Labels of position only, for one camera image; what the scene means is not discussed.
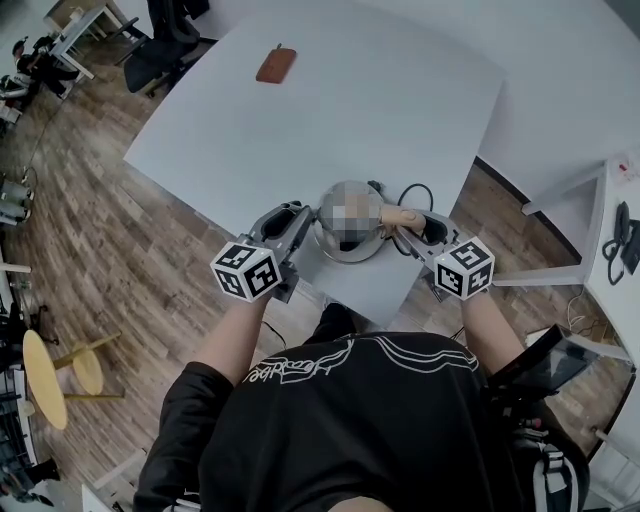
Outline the person's left forearm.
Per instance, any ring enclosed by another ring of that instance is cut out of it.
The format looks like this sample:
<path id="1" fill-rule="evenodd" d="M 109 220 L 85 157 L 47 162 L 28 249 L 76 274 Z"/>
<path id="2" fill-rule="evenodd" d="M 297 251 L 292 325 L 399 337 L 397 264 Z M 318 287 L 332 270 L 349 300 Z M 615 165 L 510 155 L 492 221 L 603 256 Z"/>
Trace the person's left forearm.
<path id="1" fill-rule="evenodd" d="M 253 303 L 232 299 L 194 361 L 215 369 L 233 386 L 239 384 L 250 369 L 269 300 L 267 295 Z"/>

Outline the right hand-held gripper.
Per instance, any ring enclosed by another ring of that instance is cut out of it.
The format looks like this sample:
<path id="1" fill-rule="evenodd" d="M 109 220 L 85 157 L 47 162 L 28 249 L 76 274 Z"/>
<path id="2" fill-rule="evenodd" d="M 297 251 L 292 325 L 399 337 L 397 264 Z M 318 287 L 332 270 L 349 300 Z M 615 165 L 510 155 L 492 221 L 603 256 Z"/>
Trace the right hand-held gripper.
<path id="1" fill-rule="evenodd" d="M 461 301 L 484 292 L 493 280 L 494 254 L 474 236 L 434 257 L 431 246 L 455 243 L 460 230 L 448 217 L 434 212 L 423 212 L 422 215 L 425 227 L 421 236 L 399 226 L 395 229 L 395 239 L 403 251 L 414 259 L 422 264 L 431 264 L 424 268 L 421 278 L 432 292 L 439 300 L 442 294 L 448 294 Z"/>

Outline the person's black printed shirt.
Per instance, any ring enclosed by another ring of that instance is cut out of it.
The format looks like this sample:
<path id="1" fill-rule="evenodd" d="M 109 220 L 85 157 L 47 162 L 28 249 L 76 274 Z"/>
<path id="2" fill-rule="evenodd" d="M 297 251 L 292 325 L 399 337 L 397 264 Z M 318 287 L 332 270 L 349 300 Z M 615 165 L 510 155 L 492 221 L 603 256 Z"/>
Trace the person's black printed shirt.
<path id="1" fill-rule="evenodd" d="M 541 446 L 489 407 L 477 357 L 448 337 L 370 333 L 268 357 L 238 384 L 191 362 L 169 389 L 134 512 L 535 512 Z"/>

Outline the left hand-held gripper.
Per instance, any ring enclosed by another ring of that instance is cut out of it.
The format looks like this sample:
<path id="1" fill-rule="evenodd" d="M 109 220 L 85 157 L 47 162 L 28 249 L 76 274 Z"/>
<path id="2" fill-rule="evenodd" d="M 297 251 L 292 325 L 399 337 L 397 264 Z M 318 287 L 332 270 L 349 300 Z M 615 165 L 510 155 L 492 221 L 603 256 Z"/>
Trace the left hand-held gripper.
<path id="1" fill-rule="evenodd" d="M 264 296 L 288 303 L 299 280 L 292 256 L 316 217 L 317 211 L 300 201 L 281 203 L 249 234 L 228 242 L 211 262 L 222 292 L 249 303 Z"/>

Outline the brown leather pouch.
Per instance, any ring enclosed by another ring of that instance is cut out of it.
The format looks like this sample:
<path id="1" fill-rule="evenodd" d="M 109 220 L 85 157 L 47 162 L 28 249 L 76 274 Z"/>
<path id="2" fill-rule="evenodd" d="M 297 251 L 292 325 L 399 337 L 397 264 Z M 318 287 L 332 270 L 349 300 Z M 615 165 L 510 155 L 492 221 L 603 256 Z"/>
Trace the brown leather pouch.
<path id="1" fill-rule="evenodd" d="M 297 58 L 297 52 L 279 44 L 272 49 L 261 64 L 255 79 L 257 82 L 281 84 Z"/>

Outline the white work table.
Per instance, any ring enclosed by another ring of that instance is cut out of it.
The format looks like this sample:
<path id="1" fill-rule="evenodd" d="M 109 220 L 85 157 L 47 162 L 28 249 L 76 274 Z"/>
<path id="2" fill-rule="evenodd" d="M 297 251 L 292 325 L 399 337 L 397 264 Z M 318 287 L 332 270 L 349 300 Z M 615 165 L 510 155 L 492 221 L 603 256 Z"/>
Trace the white work table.
<path id="1" fill-rule="evenodd" d="M 257 82 L 281 44 L 281 84 Z M 277 204 L 315 205 L 333 184 L 375 180 L 389 197 L 427 185 L 449 214 L 481 145 L 503 71 L 421 28 L 253 19 L 161 102 L 126 161 L 230 233 Z"/>

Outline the grey cylinder device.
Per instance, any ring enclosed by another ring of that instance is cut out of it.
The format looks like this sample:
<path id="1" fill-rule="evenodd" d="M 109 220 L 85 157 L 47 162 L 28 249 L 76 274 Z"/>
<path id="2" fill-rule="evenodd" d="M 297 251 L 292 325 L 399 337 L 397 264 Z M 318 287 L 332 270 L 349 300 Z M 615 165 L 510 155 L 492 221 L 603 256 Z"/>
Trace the grey cylinder device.
<path id="1" fill-rule="evenodd" d="M 17 226 L 30 218 L 35 190 L 29 186 L 28 178 L 28 172 L 19 181 L 9 179 L 6 174 L 0 175 L 1 224 Z"/>

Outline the small round yellow stool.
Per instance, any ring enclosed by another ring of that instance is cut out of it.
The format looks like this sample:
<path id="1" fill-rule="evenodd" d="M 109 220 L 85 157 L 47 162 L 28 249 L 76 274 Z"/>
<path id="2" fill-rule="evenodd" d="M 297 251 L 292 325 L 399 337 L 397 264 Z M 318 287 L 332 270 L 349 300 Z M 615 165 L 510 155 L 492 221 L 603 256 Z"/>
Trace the small round yellow stool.
<path id="1" fill-rule="evenodd" d="M 71 366 L 80 386 L 86 391 L 85 395 L 67 395 L 69 399 L 87 400 L 120 400 L 124 394 L 103 394 L 105 377 L 101 363 L 97 356 L 97 349 L 109 342 L 115 341 L 122 335 L 121 331 L 92 342 L 76 342 L 72 351 L 53 361 L 56 370 Z"/>

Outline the black desk telephone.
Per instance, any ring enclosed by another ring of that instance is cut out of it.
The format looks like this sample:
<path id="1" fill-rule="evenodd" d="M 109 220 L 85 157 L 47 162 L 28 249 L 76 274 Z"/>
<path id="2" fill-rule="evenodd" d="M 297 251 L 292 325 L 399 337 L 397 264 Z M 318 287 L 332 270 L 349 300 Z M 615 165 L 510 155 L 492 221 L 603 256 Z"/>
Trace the black desk telephone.
<path id="1" fill-rule="evenodd" d="M 616 208 L 613 238 L 602 246 L 602 255 L 611 286 L 616 286 L 625 273 L 633 275 L 640 264 L 640 220 L 630 217 L 625 201 Z"/>

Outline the large round yellow table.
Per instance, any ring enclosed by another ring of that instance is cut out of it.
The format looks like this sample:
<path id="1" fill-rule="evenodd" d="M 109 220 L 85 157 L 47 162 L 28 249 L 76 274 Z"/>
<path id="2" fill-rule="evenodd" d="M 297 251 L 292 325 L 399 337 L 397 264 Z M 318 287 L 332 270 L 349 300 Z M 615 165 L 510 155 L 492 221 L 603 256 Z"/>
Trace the large round yellow table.
<path id="1" fill-rule="evenodd" d="M 65 397 L 45 342 L 33 330 L 24 334 L 23 360 L 31 394 L 40 411 L 54 428 L 64 430 L 68 424 Z"/>

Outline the person's black trousers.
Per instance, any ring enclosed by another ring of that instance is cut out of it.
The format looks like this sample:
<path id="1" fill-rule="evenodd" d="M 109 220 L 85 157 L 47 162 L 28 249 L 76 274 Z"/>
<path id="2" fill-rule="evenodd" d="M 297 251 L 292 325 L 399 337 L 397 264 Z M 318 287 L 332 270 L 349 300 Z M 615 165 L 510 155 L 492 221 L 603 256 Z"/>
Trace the person's black trousers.
<path id="1" fill-rule="evenodd" d="M 358 333 L 351 310 L 331 302 L 323 310 L 318 325 L 306 344 L 332 342 L 344 336 Z"/>

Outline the black office chair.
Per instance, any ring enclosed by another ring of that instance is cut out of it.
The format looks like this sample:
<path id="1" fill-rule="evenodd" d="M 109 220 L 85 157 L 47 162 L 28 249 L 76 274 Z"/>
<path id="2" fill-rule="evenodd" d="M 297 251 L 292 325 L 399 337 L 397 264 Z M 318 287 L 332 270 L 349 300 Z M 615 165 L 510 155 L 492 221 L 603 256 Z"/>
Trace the black office chair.
<path id="1" fill-rule="evenodd" d="M 150 98 L 162 85 L 173 87 L 196 62 L 188 58 L 202 44 L 212 46 L 216 40 L 203 38 L 189 19 L 196 19 L 209 9 L 209 0 L 146 0 L 153 35 L 139 38 L 124 59 L 128 90 L 137 93 L 149 84 Z"/>

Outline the white side desk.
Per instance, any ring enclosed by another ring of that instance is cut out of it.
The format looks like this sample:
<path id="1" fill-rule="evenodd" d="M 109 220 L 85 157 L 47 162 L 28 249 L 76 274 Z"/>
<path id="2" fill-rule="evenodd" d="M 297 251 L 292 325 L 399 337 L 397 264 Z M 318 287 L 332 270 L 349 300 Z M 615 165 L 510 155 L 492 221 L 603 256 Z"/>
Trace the white side desk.
<path id="1" fill-rule="evenodd" d="M 640 368 L 640 268 L 624 275 L 616 286 L 607 279 L 607 262 L 602 246 L 613 238 L 616 208 L 625 201 L 630 216 L 640 220 L 640 180 L 620 184 L 614 177 L 614 164 L 620 158 L 561 181 L 522 207 L 526 216 L 561 201 L 563 196 L 593 181 L 595 196 L 585 247 L 578 265 L 501 273 L 493 284 L 508 287 L 581 285 L 607 316 L 631 362 Z"/>

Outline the steel bowl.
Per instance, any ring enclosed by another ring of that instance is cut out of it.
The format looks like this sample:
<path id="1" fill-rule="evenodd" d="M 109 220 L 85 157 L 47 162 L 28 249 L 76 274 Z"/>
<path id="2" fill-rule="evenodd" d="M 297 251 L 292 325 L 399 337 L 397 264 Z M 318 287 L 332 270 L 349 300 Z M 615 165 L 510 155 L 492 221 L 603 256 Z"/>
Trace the steel bowl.
<path id="1" fill-rule="evenodd" d="M 420 233 L 425 215 L 387 203 L 374 186 L 360 181 L 339 182 L 327 190 L 313 224 L 321 250 L 345 264 L 373 257 L 398 227 Z"/>

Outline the black tablet device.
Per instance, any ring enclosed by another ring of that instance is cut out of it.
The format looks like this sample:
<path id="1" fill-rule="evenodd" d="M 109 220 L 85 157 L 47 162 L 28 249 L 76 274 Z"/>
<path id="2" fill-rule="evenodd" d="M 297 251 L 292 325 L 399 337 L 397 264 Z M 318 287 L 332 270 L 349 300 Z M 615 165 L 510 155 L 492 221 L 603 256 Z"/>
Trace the black tablet device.
<path id="1" fill-rule="evenodd" d="M 550 327 L 513 361 L 487 379 L 491 394 L 507 401 L 536 402 L 555 395 L 598 359 L 597 352 L 559 325 Z"/>

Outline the white background desk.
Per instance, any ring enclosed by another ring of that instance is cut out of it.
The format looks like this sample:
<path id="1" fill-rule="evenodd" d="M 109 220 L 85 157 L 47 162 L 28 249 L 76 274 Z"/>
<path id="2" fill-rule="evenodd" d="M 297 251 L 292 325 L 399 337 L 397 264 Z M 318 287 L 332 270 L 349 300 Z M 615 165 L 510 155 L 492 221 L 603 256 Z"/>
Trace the white background desk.
<path id="1" fill-rule="evenodd" d="M 99 24 L 100 21 L 107 20 L 109 26 L 115 29 L 120 29 L 123 24 L 104 0 L 99 0 L 95 7 L 74 8 L 69 14 L 68 22 L 57 22 L 54 20 L 54 14 L 63 3 L 64 0 L 56 0 L 43 15 L 44 23 L 55 35 L 49 54 L 62 65 L 78 71 L 81 77 L 93 80 L 95 75 L 78 61 L 77 44 L 85 35 L 96 41 L 106 40 L 108 34 Z"/>

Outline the person's right forearm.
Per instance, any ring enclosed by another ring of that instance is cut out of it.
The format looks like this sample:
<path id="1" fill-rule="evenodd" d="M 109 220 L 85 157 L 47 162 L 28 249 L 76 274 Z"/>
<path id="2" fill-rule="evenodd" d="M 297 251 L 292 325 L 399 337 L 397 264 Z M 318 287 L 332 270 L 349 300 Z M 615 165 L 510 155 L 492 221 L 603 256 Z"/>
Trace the person's right forearm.
<path id="1" fill-rule="evenodd" d="M 479 292 L 461 303 L 468 349 L 490 374 L 524 352 L 524 346 L 490 294 Z"/>

